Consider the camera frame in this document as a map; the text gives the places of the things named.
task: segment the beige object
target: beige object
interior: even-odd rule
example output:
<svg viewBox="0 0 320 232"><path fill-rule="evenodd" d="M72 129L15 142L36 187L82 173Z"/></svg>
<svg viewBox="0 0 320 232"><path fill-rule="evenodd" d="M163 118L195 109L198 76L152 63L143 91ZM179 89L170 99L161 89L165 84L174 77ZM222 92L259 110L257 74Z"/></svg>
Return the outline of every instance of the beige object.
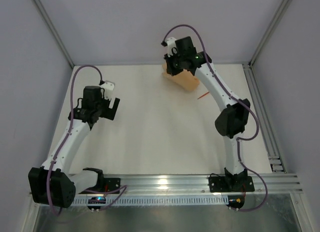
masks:
<svg viewBox="0 0 320 232"><path fill-rule="evenodd" d="M171 76L167 73L167 64L163 64L162 68L164 69L164 72L162 73L163 76L176 84L182 86L187 91L194 91L199 86L200 82L199 79L196 78L191 74L191 72L187 70L183 70L178 75Z"/></svg>

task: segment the table surface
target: table surface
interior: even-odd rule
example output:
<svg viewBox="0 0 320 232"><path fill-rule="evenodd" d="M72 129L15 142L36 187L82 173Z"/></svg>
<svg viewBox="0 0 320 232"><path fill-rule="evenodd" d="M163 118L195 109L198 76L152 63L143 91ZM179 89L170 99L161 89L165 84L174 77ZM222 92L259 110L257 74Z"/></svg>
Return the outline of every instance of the table surface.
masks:
<svg viewBox="0 0 320 232"><path fill-rule="evenodd" d="M186 92L162 76L161 65L98 66L103 79L115 83L113 97L121 99L113 121L100 118L81 144L70 174L85 167L105 174L210 174L223 173L226 152L216 131L219 108L200 84ZM251 96L242 65L216 65L226 84L240 98ZM88 85L98 85L92 68L82 69L75 80L74 104ZM67 125L70 85L64 99L50 152ZM249 116L245 137L254 134ZM271 173L262 134L243 143L245 164L258 173Z"/></svg>

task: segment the gray panel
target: gray panel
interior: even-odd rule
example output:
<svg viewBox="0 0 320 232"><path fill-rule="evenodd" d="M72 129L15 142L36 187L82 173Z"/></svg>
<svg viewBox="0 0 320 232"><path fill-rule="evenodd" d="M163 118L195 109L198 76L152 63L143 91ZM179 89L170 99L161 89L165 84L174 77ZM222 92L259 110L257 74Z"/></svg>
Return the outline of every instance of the gray panel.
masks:
<svg viewBox="0 0 320 232"><path fill-rule="evenodd" d="M246 207L254 207L264 196L247 196ZM48 207L39 211L35 232L299 232L300 226L290 195L271 195L267 204L254 213L229 211L226 206L121 207L78 219L86 208L64 211L57 224Z"/></svg>
<svg viewBox="0 0 320 232"><path fill-rule="evenodd" d="M160 42L171 27L180 23L199 30L215 62L249 61L281 2L41 1L75 64L161 63L165 50ZM193 33L179 29L172 35L179 38Z"/></svg>
<svg viewBox="0 0 320 232"><path fill-rule="evenodd" d="M28 172L49 151L71 68L31 0L0 0L0 225L19 229Z"/></svg>
<svg viewBox="0 0 320 232"><path fill-rule="evenodd" d="M320 220L320 0L293 0L254 65L280 151Z"/></svg>

